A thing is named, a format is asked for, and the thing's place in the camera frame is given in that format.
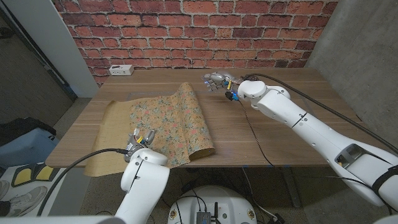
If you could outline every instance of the shoe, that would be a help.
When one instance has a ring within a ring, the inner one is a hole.
[[[11,208],[7,217],[19,217],[32,211],[44,198],[47,188],[44,186],[36,187],[24,195],[10,200]]]
[[[7,194],[10,188],[10,182],[6,180],[0,180],[0,200]]]

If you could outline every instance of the red brick wall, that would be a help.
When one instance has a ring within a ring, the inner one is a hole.
[[[334,1],[59,0],[97,83],[136,68],[303,67]]]

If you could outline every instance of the wrapping paper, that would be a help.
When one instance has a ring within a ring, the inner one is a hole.
[[[173,168],[214,152],[214,144],[199,102],[189,83],[181,84],[174,95],[141,98],[127,102],[112,101],[106,108],[93,151],[126,148],[135,128],[140,135],[156,129],[149,146],[168,158]],[[114,152],[98,154],[87,163],[85,174],[97,177],[123,172],[127,163]]]

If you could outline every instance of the white power strip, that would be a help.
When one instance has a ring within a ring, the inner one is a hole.
[[[112,65],[109,71],[111,75],[131,75],[134,68],[132,65]]]

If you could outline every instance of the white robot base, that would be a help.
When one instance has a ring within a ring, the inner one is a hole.
[[[201,199],[195,197],[195,193],[205,201],[208,213],[205,213],[205,204]],[[221,224],[257,223],[253,206],[244,197],[231,189],[215,185],[198,187],[183,194],[170,208],[167,223],[180,224],[180,214],[182,223],[210,224],[209,216],[211,216],[212,222]]]

